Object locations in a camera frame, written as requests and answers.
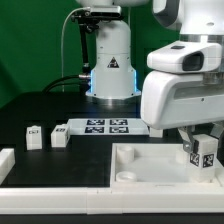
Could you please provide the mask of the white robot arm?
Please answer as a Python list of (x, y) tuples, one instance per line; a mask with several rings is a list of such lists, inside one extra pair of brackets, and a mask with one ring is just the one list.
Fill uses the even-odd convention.
[[(224, 135), (224, 0), (76, 0), (86, 26), (97, 30), (97, 62), (87, 95), (101, 101), (141, 97), (140, 117), (155, 130), (177, 128), (184, 150), (199, 149), (193, 127), (211, 123), (210, 135)], [(130, 64), (130, 29), (123, 6), (152, 4), (177, 41), (147, 56), (151, 72), (141, 91)]]

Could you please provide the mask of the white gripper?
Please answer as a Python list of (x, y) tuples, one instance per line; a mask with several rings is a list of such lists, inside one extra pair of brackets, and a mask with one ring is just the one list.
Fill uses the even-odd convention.
[(204, 85), (201, 74), (152, 71), (144, 80), (141, 119), (154, 129), (179, 128), (183, 149), (192, 153), (191, 125), (215, 122), (210, 134), (224, 133), (224, 85)]

